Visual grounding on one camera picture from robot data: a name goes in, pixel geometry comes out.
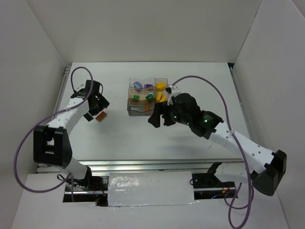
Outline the yellow lego brick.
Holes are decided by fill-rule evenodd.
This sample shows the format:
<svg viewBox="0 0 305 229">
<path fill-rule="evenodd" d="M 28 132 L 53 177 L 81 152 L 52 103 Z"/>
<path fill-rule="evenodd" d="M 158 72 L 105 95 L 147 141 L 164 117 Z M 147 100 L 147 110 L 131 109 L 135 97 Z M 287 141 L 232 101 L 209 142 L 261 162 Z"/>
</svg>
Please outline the yellow lego brick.
<svg viewBox="0 0 305 229">
<path fill-rule="evenodd" d="M 156 96 L 156 101 L 161 101 L 161 98 L 163 96 L 163 93 L 162 92 L 158 92 L 157 96 Z"/>
<path fill-rule="evenodd" d="M 160 97 L 159 102 L 165 102 L 166 99 L 167 99 L 166 96 L 162 95 L 162 96 Z"/>
</svg>

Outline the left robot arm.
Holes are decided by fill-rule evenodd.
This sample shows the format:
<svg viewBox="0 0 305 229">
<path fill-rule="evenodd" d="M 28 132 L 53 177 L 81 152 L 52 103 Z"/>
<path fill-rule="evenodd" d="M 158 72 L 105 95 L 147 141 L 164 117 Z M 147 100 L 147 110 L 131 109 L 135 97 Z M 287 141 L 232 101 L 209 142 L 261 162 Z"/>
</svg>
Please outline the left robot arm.
<svg viewBox="0 0 305 229">
<path fill-rule="evenodd" d="M 33 131 L 34 161 L 58 167 L 63 173 L 72 174 L 74 181 L 69 179 L 68 183 L 85 189 L 92 188 L 97 179 L 92 176 L 88 166 L 72 157 L 69 135 L 81 118 L 88 122 L 100 122 L 106 116 L 104 109 L 110 105 L 102 95 L 103 85 L 100 82 L 93 82 L 91 94 L 90 86 L 91 81 L 87 80 L 84 88 L 73 93 L 63 113 Z"/>
</svg>

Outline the purple lego brick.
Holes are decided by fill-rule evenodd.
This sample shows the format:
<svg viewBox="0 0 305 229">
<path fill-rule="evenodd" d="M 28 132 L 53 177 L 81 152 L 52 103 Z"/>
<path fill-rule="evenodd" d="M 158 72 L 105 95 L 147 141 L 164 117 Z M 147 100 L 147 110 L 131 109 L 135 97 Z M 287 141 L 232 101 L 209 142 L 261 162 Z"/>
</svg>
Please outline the purple lego brick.
<svg viewBox="0 0 305 229">
<path fill-rule="evenodd" d="M 145 84 L 143 86 L 144 89 L 151 89 L 151 88 L 154 88 L 154 85 L 153 84 Z"/>
</svg>

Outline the orange lego plate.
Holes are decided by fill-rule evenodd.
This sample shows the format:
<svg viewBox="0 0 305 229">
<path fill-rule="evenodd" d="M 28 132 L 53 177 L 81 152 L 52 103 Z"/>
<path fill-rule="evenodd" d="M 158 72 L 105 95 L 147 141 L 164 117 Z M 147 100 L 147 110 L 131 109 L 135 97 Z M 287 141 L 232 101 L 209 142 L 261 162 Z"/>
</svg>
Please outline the orange lego plate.
<svg viewBox="0 0 305 229">
<path fill-rule="evenodd" d="M 106 116 L 107 116 L 107 114 L 105 112 L 101 112 L 95 119 L 98 122 L 101 122 Z"/>
</svg>

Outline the green leaf lego brick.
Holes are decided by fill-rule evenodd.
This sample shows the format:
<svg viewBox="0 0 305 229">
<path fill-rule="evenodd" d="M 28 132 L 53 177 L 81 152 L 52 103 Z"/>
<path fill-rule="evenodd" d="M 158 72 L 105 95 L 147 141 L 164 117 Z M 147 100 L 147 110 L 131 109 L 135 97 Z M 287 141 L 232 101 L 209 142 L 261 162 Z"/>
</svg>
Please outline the green leaf lego brick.
<svg viewBox="0 0 305 229">
<path fill-rule="evenodd" d="M 140 96 L 139 95 L 134 95 L 132 99 L 133 99 L 133 101 L 138 102 L 139 99 L 140 99 Z"/>
</svg>

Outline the yellow flower lego piece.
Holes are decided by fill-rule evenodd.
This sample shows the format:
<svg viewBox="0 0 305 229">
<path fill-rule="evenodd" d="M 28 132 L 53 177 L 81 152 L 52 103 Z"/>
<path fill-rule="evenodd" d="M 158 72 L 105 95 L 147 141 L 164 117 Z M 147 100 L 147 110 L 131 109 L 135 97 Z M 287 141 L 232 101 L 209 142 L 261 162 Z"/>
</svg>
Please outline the yellow flower lego piece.
<svg viewBox="0 0 305 229">
<path fill-rule="evenodd" d="M 167 84 L 165 82 L 159 82 L 156 84 L 155 89 L 158 92 L 162 92 L 166 89 L 166 87 L 167 87 Z"/>
</svg>

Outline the purple lotus lego piece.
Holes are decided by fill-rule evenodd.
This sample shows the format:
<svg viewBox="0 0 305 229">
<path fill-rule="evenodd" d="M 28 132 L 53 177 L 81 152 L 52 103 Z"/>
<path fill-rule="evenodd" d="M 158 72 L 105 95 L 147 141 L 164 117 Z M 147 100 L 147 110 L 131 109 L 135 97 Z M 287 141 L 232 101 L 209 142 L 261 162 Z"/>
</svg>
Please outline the purple lotus lego piece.
<svg viewBox="0 0 305 229">
<path fill-rule="evenodd" d="M 134 82 L 133 87 L 136 91 L 140 91 L 143 89 L 143 85 L 140 82 Z"/>
</svg>

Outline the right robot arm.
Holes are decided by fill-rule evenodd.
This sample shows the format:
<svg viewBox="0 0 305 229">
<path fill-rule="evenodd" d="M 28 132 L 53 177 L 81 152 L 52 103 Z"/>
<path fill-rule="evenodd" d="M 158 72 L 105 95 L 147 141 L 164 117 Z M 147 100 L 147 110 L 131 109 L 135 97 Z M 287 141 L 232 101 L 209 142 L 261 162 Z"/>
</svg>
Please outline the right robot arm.
<svg viewBox="0 0 305 229">
<path fill-rule="evenodd" d="M 171 97 L 169 102 L 156 103 L 148 122 L 155 128 L 176 123 L 186 125 L 198 137 L 221 145 L 231 153 L 246 160 L 245 170 L 253 171 L 245 176 L 260 193 L 272 196 L 286 173 L 287 154 L 260 146 L 242 134 L 229 128 L 227 122 L 211 111 L 201 110 L 196 99 L 187 93 Z"/>
</svg>

